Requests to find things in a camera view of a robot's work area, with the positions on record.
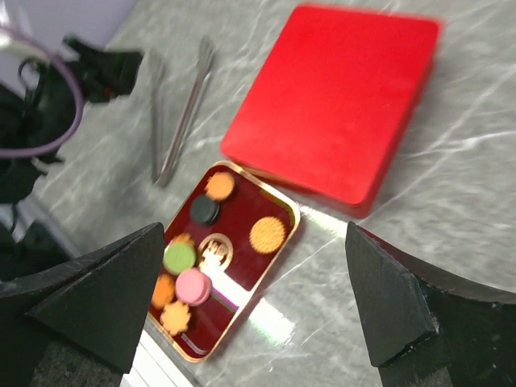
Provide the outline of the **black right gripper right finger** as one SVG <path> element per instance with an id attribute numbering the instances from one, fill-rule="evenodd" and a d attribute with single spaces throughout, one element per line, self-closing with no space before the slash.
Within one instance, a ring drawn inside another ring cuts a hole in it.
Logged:
<path id="1" fill-rule="evenodd" d="M 347 267 L 384 386 L 513 386 L 515 295 L 347 225 Z"/>

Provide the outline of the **red box lid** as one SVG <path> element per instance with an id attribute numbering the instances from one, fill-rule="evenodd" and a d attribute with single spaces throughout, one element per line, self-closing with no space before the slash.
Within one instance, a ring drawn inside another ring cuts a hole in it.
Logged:
<path id="1" fill-rule="evenodd" d="M 221 152 L 365 218 L 427 85 L 442 28 L 423 15 L 296 6 Z"/>

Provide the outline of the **silver slotted tongs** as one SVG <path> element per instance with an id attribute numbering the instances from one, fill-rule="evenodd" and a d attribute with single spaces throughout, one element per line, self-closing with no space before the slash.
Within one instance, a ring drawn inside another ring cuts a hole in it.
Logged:
<path id="1" fill-rule="evenodd" d="M 186 99 L 181 117 L 173 133 L 166 156 L 162 156 L 162 137 L 164 134 L 164 97 L 161 85 L 166 74 L 167 66 L 163 56 L 156 50 L 148 53 L 148 66 L 151 82 L 151 133 L 150 145 L 152 156 L 152 182 L 159 187 L 165 187 L 172 175 L 181 150 L 186 132 L 193 124 L 194 117 L 201 103 L 203 93 L 211 75 L 215 58 L 213 40 L 203 36 L 198 47 L 197 75 Z"/>

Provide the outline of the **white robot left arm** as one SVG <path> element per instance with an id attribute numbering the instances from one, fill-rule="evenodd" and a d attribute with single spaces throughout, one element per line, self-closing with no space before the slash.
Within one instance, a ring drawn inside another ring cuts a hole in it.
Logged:
<path id="1" fill-rule="evenodd" d="M 24 150 L 23 156 L 1 159 L 1 281 L 8 282 L 46 270 L 68 260 L 67 252 L 55 241 L 43 222 L 33 220 L 15 237 L 23 224 L 20 204 L 31 194 L 36 181 L 46 175 L 38 167 L 59 164 L 58 149 L 34 154 L 63 136 L 73 123 L 81 121 L 76 96 L 84 103 L 103 104 L 129 95 L 135 87 L 144 58 L 138 50 L 102 50 L 69 35 L 64 43 L 77 57 L 63 60 L 77 88 L 69 86 L 51 59 L 40 50 L 23 50 L 18 73 L 34 72 L 37 82 L 20 82 L 24 94 L 1 86 L 1 147 L 11 152 Z"/>

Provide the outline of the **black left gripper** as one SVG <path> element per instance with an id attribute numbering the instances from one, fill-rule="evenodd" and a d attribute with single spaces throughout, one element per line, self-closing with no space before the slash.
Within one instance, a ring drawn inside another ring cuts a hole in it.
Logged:
<path id="1" fill-rule="evenodd" d="M 78 55 L 76 60 L 65 63 L 87 102 L 108 103 L 131 94 L 144 58 L 142 52 L 101 50 L 74 35 L 64 37 L 63 43 Z"/>

